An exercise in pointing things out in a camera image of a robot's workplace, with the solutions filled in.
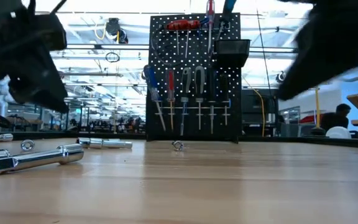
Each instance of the red tool handle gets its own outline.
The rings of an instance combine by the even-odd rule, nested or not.
[[[168,85],[169,85],[169,90],[173,90],[173,71],[169,71],[168,74]]]
[[[178,20],[172,21],[165,26],[166,30],[188,30],[197,29],[201,26],[199,21]]]

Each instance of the screwdriver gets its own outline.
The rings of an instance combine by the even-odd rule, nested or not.
[[[181,76],[182,83],[182,97],[180,101],[183,103],[183,109],[181,112],[181,124],[180,124],[180,135],[183,135],[183,130],[185,128],[185,114],[187,114],[187,102],[189,102],[188,94],[190,92],[190,83],[191,83],[191,68],[183,69]]]
[[[214,26],[214,17],[215,17],[215,2],[213,0],[208,0],[206,3],[206,17],[208,17],[208,54],[211,50],[211,41],[212,41],[212,28]]]
[[[179,54],[179,30],[187,30],[187,41],[186,41],[186,55],[187,58],[187,47],[188,47],[188,41],[189,41],[189,31],[190,29],[197,29],[201,27],[201,22],[197,20],[188,21],[186,19],[181,19],[177,21],[172,21],[169,24],[165,26],[166,30],[175,30],[177,33],[177,48],[178,48],[178,54]]]
[[[171,129],[173,131],[173,102],[175,102],[175,84],[174,84],[174,74],[173,70],[169,68],[165,72],[165,76],[168,83],[168,97],[167,100],[170,102],[170,109],[171,109]]]
[[[196,88],[196,102],[198,103],[198,129],[201,130],[201,103],[204,101],[205,71],[204,67],[197,66],[194,72],[194,83]]]
[[[211,103],[211,134],[214,133],[214,103],[215,103],[215,72],[213,68],[208,68],[209,78],[209,102]]]
[[[219,85],[223,94],[223,102],[224,102],[224,125],[227,126],[227,104],[229,101],[229,80],[226,74],[222,73],[219,76]]]
[[[157,81],[155,79],[154,69],[150,65],[146,65],[143,69],[143,72],[144,72],[144,76],[146,79],[147,88],[149,89],[149,92],[150,92],[151,99],[157,105],[157,110],[160,115],[162,128],[165,131],[165,122],[162,117],[160,104],[158,103],[160,96],[158,95],[158,90],[157,90],[158,85],[157,85]]]

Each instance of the yellow cable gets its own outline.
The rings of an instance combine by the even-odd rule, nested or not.
[[[318,87],[314,90],[316,95],[316,128],[320,128],[320,103],[318,101]]]
[[[107,26],[107,22],[106,23],[104,23],[104,28],[103,28],[103,35],[102,35],[102,37],[100,37],[99,35],[98,35],[98,24],[95,24],[95,26],[94,26],[94,35],[96,36],[96,38],[98,38],[99,40],[103,40],[104,39],[104,37],[106,36],[106,26]]]
[[[263,97],[259,94],[258,91],[256,91],[248,82],[246,79],[244,79],[244,81],[246,81],[246,83],[248,84],[249,88],[251,88],[251,90],[254,90],[256,92],[256,94],[258,94],[259,98],[260,98],[260,104],[262,105],[262,119],[263,119],[263,125],[262,125],[262,137],[265,137],[265,124],[266,124],[266,120],[265,120],[265,107],[264,107],[264,99]]]

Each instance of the tool holder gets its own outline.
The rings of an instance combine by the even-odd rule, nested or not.
[[[214,27],[212,29],[212,44],[219,33],[221,14],[215,14]],[[218,67],[214,68],[214,80],[210,80],[208,74],[210,54],[208,53],[208,24],[201,29],[189,30],[161,30],[162,26],[172,21],[180,19],[202,20],[205,14],[189,15],[169,15],[169,16],[152,16],[150,19],[150,41],[157,50],[150,48],[149,65],[154,68],[155,78],[158,85],[158,93],[161,96],[160,105],[163,113],[163,119],[166,124],[170,123],[170,102],[168,98],[168,82],[166,71],[172,69],[174,72],[175,101],[173,117],[174,130],[171,131],[169,125],[164,131],[161,126],[161,120],[158,115],[155,102],[152,101],[150,93],[146,98],[146,133],[147,140],[174,139],[183,138],[226,138],[237,139],[241,135],[241,68],[240,67]],[[186,57],[186,41],[188,36],[188,50]],[[231,14],[230,22],[226,24],[219,36],[219,40],[240,40],[241,23],[240,14]],[[195,86],[196,67],[202,66],[205,72],[203,92],[200,93],[200,84]],[[183,69],[191,69],[190,92],[187,94],[188,102],[184,122],[183,136],[180,136],[180,125],[183,110],[184,94],[180,91],[184,89],[185,83],[182,82]],[[227,94],[221,89],[219,77],[226,76]],[[215,84],[213,95],[209,89],[209,84]],[[214,106],[214,131],[211,134],[211,103]],[[201,129],[199,129],[199,102],[201,103]]]

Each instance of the blue screwdriver handle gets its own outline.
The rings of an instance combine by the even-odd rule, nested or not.
[[[152,101],[158,101],[160,96],[157,90],[157,81],[155,79],[154,69],[150,65],[145,65],[143,68],[144,76],[146,79],[147,88],[150,91]]]

